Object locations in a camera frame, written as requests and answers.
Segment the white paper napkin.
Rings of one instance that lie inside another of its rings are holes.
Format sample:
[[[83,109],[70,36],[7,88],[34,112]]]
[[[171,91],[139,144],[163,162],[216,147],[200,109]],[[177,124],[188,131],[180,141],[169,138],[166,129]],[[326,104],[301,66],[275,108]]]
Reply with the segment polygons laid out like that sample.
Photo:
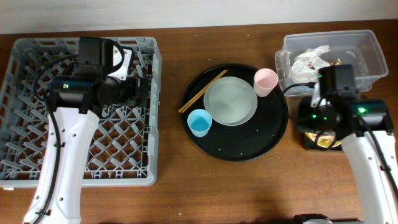
[[[328,62],[320,57],[329,51],[328,45],[322,45],[314,49],[307,49],[304,53],[296,56],[290,68],[289,78],[294,83],[317,81],[319,69],[330,66]]]

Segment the light blue plastic cup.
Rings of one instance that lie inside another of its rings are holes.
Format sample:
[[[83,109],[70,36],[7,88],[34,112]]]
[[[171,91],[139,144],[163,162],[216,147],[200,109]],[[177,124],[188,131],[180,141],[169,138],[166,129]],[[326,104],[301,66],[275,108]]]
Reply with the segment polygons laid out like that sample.
[[[208,134],[212,121],[211,114],[203,109],[193,110],[187,118],[189,129],[198,138],[202,138]]]

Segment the yellow plastic bowl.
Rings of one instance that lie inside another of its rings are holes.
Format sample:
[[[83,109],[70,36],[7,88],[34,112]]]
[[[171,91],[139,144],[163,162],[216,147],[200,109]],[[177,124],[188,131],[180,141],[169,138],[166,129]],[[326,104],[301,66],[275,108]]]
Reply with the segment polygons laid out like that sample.
[[[337,141],[336,139],[335,139],[332,143],[330,143],[330,144],[317,143],[318,139],[312,138],[312,134],[316,134],[316,133],[308,133],[308,132],[306,132],[306,133],[305,133],[305,136],[306,136],[309,140],[311,140],[312,142],[314,142],[314,143],[316,144],[316,146],[318,146],[318,147],[320,147],[320,148],[322,148],[322,149],[327,149],[327,148],[330,147],[331,145],[333,145],[333,148],[338,147],[338,146],[341,145],[341,142],[340,142],[340,141]]]

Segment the pink plastic cup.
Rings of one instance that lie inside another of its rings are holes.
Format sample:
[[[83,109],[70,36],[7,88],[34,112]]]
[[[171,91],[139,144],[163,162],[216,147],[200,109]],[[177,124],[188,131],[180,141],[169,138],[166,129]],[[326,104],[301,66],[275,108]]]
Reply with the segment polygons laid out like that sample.
[[[259,69],[254,74],[253,88],[259,97],[267,96],[278,84],[278,76],[269,68]]]

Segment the peanut shells and rice waste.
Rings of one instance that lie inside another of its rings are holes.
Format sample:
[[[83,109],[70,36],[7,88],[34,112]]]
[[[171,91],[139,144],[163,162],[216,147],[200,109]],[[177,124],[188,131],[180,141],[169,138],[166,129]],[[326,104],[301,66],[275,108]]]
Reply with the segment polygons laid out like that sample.
[[[320,135],[319,137],[317,137],[318,134],[312,134],[312,138],[314,139],[318,139],[317,143],[322,143],[322,144],[330,144],[335,140],[334,136],[331,135]]]

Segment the gold foil wrapper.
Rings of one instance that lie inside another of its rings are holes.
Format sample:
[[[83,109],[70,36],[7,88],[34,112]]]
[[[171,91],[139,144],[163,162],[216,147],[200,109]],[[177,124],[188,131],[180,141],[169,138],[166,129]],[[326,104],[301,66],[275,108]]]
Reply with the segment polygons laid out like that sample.
[[[338,59],[335,62],[330,62],[330,65],[342,65],[342,64],[343,64],[343,62],[340,59]]]

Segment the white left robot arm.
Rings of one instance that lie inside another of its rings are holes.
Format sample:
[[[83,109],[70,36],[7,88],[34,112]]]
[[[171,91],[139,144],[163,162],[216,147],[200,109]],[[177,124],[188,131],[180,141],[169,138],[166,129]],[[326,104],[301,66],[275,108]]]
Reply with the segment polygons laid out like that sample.
[[[44,95],[49,133],[35,197],[24,223],[80,223],[86,160],[103,107],[145,106],[149,79],[60,76]]]

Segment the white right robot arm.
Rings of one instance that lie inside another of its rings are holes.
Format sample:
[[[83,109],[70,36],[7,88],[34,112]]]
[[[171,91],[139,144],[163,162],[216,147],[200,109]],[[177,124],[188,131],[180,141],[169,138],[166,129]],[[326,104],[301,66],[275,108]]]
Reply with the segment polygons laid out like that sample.
[[[397,223],[397,161],[394,127],[385,102],[329,95],[325,105],[305,97],[296,128],[334,136],[349,160],[365,223]]]

